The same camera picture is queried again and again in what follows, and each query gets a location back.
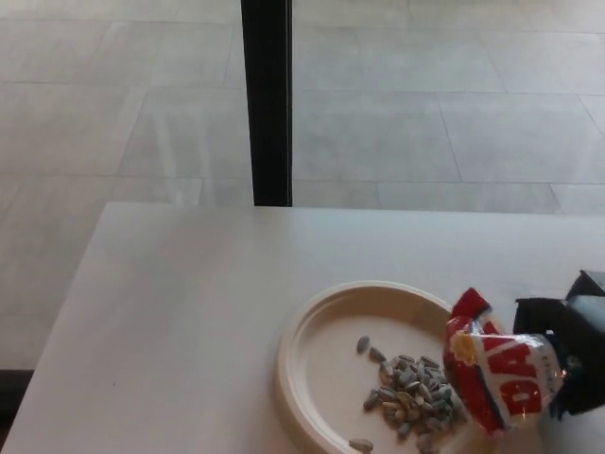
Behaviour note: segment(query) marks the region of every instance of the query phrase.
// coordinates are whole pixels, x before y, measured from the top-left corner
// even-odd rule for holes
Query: sunflower seed
[[[376,347],[370,347],[370,359],[376,362],[382,362],[387,360],[387,357],[385,357]]]
[[[428,449],[433,446],[433,437],[430,433],[423,433],[418,437],[416,441],[416,446],[419,449]]]
[[[397,362],[397,369],[399,369],[400,371],[404,371],[409,368],[409,364],[407,363],[407,361],[401,358],[398,359],[399,361]]]
[[[406,386],[406,391],[408,393],[415,393],[420,387],[420,381],[413,381]]]
[[[426,385],[428,387],[429,391],[435,391],[439,389],[439,381],[437,381],[435,378],[431,378],[428,382],[428,385]]]
[[[422,356],[422,357],[420,357],[420,361],[422,361],[427,366],[434,367],[435,369],[440,368],[439,363],[436,360],[434,360],[433,358]]]
[[[433,406],[433,410],[439,410],[445,407],[445,401],[443,399],[436,400],[431,404]]]
[[[376,392],[376,390],[371,390],[370,395],[363,403],[363,409],[365,411],[373,410],[380,403],[380,396]]]
[[[418,374],[418,379],[420,381],[424,381],[424,378],[426,377],[426,373],[424,372],[423,363],[418,364],[418,371],[416,371],[416,374]]]
[[[357,353],[361,355],[366,353],[370,348],[370,336],[362,336],[357,341]]]
[[[399,410],[401,408],[401,404],[398,402],[383,402],[382,406],[385,409],[394,409],[394,410]]]
[[[403,423],[406,420],[406,411],[404,409],[399,409],[395,412],[395,419],[398,423]]]
[[[409,423],[414,423],[414,422],[418,421],[419,418],[420,418],[420,412],[416,409],[410,409],[406,413],[406,421]]]
[[[415,363],[416,359],[414,359],[413,357],[409,356],[409,355],[399,355],[400,359],[402,359],[403,361],[407,362],[407,363]]]
[[[443,399],[447,399],[449,397],[452,396],[452,389],[451,388],[441,388],[440,389],[440,394],[441,394],[441,398]]]
[[[395,395],[397,396],[397,398],[399,399],[399,401],[402,404],[409,404],[412,400],[414,400],[414,398],[409,395],[408,393],[404,392],[404,391],[399,391],[397,393],[395,393]]]
[[[365,438],[352,438],[349,440],[349,446],[352,447],[355,451],[368,453],[372,452],[374,449],[374,444],[370,440],[366,440]]]
[[[401,376],[402,373],[403,372],[401,372],[399,369],[395,369],[393,371],[393,377],[392,378],[393,378],[393,383],[395,385],[399,384],[399,377]]]
[[[423,397],[424,400],[426,400],[427,402],[430,403],[431,399],[431,393],[428,390],[428,388],[426,388],[426,385],[424,385],[423,383],[421,383],[420,387],[418,388],[418,393]]]
[[[405,438],[405,437],[407,437],[407,435],[409,435],[409,432],[411,431],[411,429],[412,429],[412,426],[409,423],[403,423],[397,429],[397,436],[399,438]]]
[[[395,413],[397,413],[396,409],[390,409],[388,407],[383,409],[383,416],[385,417],[385,421],[387,421],[387,423],[391,424],[392,426],[395,426],[397,424],[397,420],[395,419]]]
[[[382,361],[380,363],[380,371],[384,372],[389,378],[391,378],[393,376],[393,366],[390,363],[390,361]]]
[[[404,388],[409,383],[411,383],[413,378],[414,378],[414,373],[412,371],[410,371],[409,369],[405,369],[403,372],[401,372],[401,375],[399,375],[399,379],[398,379],[397,383],[399,384],[399,386]]]
[[[437,381],[439,381],[440,384],[442,384],[442,385],[447,384],[447,377],[441,371],[439,371],[438,373],[435,373],[433,378],[435,378]]]
[[[396,402],[398,400],[397,396],[395,395],[395,392],[391,388],[381,386],[380,388],[378,388],[377,392],[383,401]]]
[[[385,371],[380,371],[378,374],[380,375],[380,381],[382,381],[382,384],[390,386],[390,384],[391,384],[390,376],[388,376]]]
[[[442,428],[441,428],[441,421],[437,418],[428,418],[426,420],[426,425],[432,429],[435,430],[437,432],[441,432]]]

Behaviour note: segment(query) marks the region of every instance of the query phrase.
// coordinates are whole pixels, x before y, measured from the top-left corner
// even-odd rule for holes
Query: red lettering
[[[506,336],[481,336],[481,342],[483,343],[483,349],[486,352],[489,352],[495,347],[499,347],[508,342],[514,342],[514,340]]]
[[[488,356],[488,364],[493,374],[511,374],[536,377],[536,368],[527,364],[529,347],[524,343],[514,343],[511,348]]]
[[[507,404],[510,416],[542,411],[540,388],[533,381],[509,381],[500,387],[500,395]]]
[[[485,324],[483,324],[483,332],[485,334],[500,334],[492,322],[485,322]]]

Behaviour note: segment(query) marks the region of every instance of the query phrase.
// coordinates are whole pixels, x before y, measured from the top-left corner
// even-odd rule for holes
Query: pile of sunflower seeds
[[[400,440],[414,431],[420,454],[437,454],[436,443],[444,434],[466,422],[459,400],[452,394],[439,363],[429,357],[416,360],[399,355],[388,360],[363,336],[357,342],[357,353],[369,351],[370,359],[380,364],[378,375],[382,386],[372,389],[363,403],[364,411],[381,409],[387,424],[397,431]],[[352,439],[349,446],[370,453],[373,443]]]

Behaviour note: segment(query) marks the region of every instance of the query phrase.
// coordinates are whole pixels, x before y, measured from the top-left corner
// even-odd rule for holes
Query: red snack bag
[[[443,365],[467,411],[492,436],[533,424],[565,376],[544,336],[504,333],[473,288],[452,309]]]

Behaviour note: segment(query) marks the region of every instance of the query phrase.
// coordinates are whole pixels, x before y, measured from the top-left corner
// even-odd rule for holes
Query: black object
[[[605,405],[605,273],[581,271],[565,300],[517,300],[515,334],[552,333],[566,351],[570,369],[550,404],[551,415],[561,419]]]
[[[0,371],[0,428],[9,428],[29,386],[33,371]]]
[[[254,204],[292,206],[292,0],[241,0]]]

